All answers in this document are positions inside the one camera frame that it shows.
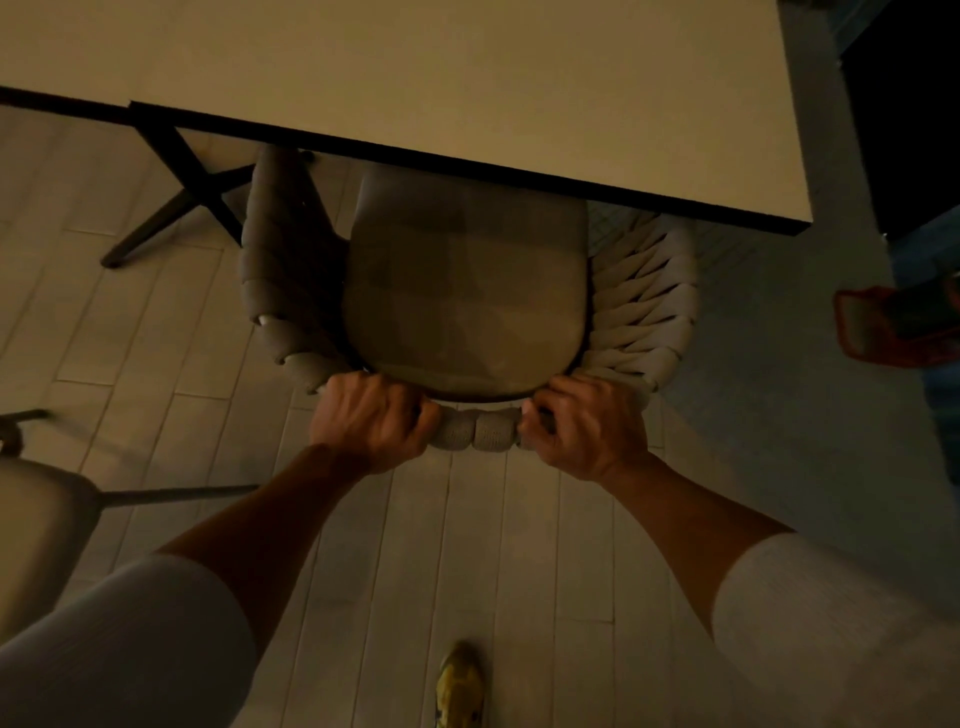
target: left hand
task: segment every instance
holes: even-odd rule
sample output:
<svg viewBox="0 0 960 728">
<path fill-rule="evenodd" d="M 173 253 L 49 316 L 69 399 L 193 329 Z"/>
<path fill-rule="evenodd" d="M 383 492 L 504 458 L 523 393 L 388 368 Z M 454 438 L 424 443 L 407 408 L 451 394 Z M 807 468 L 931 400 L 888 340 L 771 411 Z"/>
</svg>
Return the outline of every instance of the left hand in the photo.
<svg viewBox="0 0 960 728">
<path fill-rule="evenodd" d="M 423 454 L 440 416 L 440 406 L 409 384 L 366 372 L 334 375 L 313 413 L 310 444 L 385 473 Z"/>
</svg>

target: white tabletop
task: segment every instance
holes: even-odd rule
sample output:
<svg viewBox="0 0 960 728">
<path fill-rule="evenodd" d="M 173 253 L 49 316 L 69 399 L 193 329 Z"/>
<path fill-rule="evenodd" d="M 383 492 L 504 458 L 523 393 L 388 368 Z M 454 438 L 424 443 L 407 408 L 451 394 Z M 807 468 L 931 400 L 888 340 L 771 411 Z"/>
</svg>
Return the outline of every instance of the white tabletop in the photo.
<svg viewBox="0 0 960 728">
<path fill-rule="evenodd" d="M 138 100 L 811 219 L 775 0 L 189 0 Z"/>
<path fill-rule="evenodd" d="M 185 0 L 9 0 L 0 85 L 125 107 Z"/>
</svg>

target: right hand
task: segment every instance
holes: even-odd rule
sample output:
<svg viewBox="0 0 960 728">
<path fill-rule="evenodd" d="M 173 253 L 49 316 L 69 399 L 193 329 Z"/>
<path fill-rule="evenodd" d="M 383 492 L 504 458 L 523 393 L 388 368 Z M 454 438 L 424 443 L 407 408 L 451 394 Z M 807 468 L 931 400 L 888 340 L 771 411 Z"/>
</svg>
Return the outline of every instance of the right hand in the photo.
<svg viewBox="0 0 960 728">
<path fill-rule="evenodd" d="M 553 412 L 556 433 L 547 432 L 540 409 Z M 591 376 L 552 376 L 521 407 L 517 429 L 547 465 L 580 480 L 606 484 L 618 473 L 656 459 L 633 390 Z"/>
</svg>

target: chair leg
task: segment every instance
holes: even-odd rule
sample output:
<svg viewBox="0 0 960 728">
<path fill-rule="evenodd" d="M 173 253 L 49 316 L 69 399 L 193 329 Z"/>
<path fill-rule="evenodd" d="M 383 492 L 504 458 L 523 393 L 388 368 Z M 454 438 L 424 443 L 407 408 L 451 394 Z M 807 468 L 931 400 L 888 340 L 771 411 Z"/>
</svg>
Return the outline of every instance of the chair leg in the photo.
<svg viewBox="0 0 960 728">
<path fill-rule="evenodd" d="M 176 503 L 184 500 L 244 496 L 259 487 L 258 485 L 228 485 L 224 488 L 157 488 L 150 491 L 106 491 L 100 494 L 100 503 L 104 508 L 116 508 L 122 505 Z"/>
<path fill-rule="evenodd" d="M 28 420 L 46 420 L 50 417 L 53 417 L 53 413 L 49 409 L 25 409 L 22 412 L 8 412 L 0 415 L 0 418 L 15 423 L 25 423 Z"/>
</svg>

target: forearm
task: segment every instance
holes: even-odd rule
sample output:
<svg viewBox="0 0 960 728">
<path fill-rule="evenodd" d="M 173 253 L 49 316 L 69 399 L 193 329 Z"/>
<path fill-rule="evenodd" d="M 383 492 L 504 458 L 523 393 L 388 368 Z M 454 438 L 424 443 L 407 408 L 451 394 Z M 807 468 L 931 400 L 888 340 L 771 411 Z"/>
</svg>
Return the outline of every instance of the forearm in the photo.
<svg viewBox="0 0 960 728">
<path fill-rule="evenodd" d="M 713 604 L 733 564 L 751 546 L 790 530 L 697 485 L 653 456 L 612 473 L 601 485 L 650 535 L 711 634 Z"/>
<path fill-rule="evenodd" d="M 267 485 L 158 552 L 191 559 L 220 577 L 246 614 L 262 654 L 324 522 L 365 474 L 362 461 L 307 448 Z"/>
</svg>

